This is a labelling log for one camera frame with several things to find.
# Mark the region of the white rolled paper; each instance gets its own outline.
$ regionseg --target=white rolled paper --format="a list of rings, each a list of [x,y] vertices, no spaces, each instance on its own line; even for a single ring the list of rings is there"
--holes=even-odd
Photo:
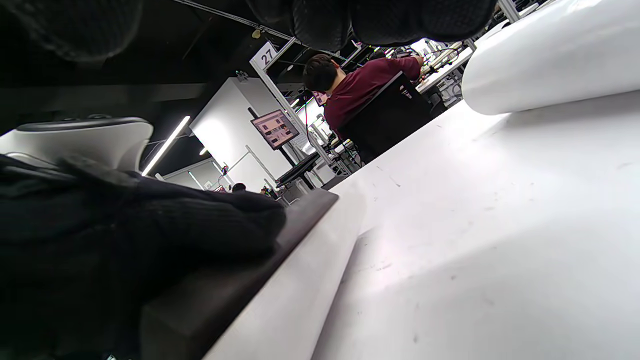
[[[557,0],[479,46],[463,96],[496,115],[639,90],[639,15],[639,0]]]

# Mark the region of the person's arm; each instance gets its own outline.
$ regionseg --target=person's arm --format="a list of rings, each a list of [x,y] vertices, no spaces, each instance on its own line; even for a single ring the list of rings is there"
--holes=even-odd
[[[424,65],[424,58],[420,55],[413,55],[413,58],[418,60],[418,65],[422,67]]]
[[[420,68],[424,60],[420,56],[407,56],[401,59],[387,60],[389,66],[394,72],[402,71],[411,81],[418,80],[420,77]]]

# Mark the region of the black knit fabric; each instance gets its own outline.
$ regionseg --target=black knit fabric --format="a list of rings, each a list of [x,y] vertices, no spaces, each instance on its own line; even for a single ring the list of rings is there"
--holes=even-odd
[[[201,265],[269,255],[285,223],[283,208],[256,193],[96,178],[104,169],[49,180],[11,167],[34,170],[0,156],[0,350],[10,359],[129,359],[142,305]]]
[[[269,23],[288,17],[292,32],[314,49],[337,51],[353,30],[369,45],[400,46],[420,38],[463,40],[490,20],[497,0],[263,0],[252,10]]]
[[[35,42],[71,61],[98,61],[134,38],[142,0],[0,0]]]

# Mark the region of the printed number 27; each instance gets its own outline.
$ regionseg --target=printed number 27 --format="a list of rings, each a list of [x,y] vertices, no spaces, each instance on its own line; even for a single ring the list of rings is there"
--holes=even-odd
[[[267,52],[264,55],[262,55],[262,59],[264,60],[264,66],[267,66],[269,61],[273,59],[273,55],[271,55],[271,49],[268,49]]]

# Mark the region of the computer monitor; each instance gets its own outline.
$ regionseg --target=computer monitor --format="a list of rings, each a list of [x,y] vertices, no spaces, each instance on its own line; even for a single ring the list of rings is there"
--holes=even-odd
[[[299,134],[282,110],[276,110],[273,113],[253,119],[251,123],[258,129],[273,150],[278,150]]]

